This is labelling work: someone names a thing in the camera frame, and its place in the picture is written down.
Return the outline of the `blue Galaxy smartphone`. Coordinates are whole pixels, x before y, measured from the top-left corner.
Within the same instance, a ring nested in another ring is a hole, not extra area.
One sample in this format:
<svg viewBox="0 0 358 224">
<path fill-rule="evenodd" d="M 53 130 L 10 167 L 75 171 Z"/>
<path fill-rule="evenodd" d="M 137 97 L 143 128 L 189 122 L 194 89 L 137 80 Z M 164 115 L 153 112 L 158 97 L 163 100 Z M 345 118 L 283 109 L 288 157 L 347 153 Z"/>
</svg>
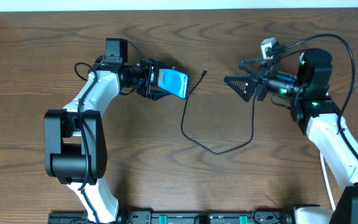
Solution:
<svg viewBox="0 0 358 224">
<path fill-rule="evenodd" d="M 185 73 L 168 68 L 158 71 L 158 87 L 182 99 L 188 96 L 189 83 L 190 78 Z"/>
</svg>

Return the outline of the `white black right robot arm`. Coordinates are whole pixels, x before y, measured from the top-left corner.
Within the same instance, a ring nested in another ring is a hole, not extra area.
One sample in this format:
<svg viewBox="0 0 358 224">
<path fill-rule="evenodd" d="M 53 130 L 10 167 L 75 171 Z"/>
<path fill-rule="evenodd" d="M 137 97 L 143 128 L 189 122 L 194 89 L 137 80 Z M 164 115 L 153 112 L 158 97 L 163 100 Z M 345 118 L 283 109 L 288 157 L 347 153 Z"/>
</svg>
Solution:
<svg viewBox="0 0 358 224">
<path fill-rule="evenodd" d="M 300 57 L 297 75 L 278 70 L 281 54 L 256 59 L 258 72 L 239 62 L 245 74 L 226 76 L 224 82 L 244 101 L 270 93 L 290 100 L 290 114 L 301 132 L 319 149 L 342 195 L 334 210 L 319 205 L 295 205 L 281 217 L 282 223 L 358 223 L 358 143 L 352 137 L 341 110 L 328 95 L 332 56 L 323 49 L 307 49 Z"/>
</svg>

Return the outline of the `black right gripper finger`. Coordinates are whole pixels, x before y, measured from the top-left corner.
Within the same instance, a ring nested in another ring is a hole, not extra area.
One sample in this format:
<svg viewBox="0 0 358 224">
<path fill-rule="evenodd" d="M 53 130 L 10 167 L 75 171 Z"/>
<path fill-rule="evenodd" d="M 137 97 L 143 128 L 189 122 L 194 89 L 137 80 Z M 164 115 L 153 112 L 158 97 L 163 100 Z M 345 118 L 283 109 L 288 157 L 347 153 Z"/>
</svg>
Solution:
<svg viewBox="0 0 358 224">
<path fill-rule="evenodd" d="M 244 59 L 238 61 L 238 67 L 240 70 L 247 72 L 248 74 L 255 75 L 256 72 L 249 67 L 251 64 L 259 64 L 263 65 L 267 60 L 263 57 L 251 58 L 251 59 Z"/>
<path fill-rule="evenodd" d="M 250 74 L 226 76 L 224 77 L 224 83 L 246 102 L 249 102 L 257 86 L 256 79 Z"/>
</svg>

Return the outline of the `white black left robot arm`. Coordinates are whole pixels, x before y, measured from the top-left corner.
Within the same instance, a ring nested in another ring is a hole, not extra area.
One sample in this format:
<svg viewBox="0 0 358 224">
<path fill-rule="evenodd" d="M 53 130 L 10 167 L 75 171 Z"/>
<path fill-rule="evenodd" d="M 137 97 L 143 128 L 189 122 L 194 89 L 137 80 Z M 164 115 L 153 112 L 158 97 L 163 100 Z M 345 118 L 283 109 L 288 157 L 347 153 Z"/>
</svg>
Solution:
<svg viewBox="0 0 358 224">
<path fill-rule="evenodd" d="M 99 56 L 75 98 L 44 116 L 45 170 L 74 191 L 90 223 L 125 221 L 104 178 L 108 152 L 102 117 L 112 100 L 123 88 L 153 101 L 188 94 L 189 77 L 175 67 L 152 59 L 126 62 L 121 56 Z"/>
</svg>

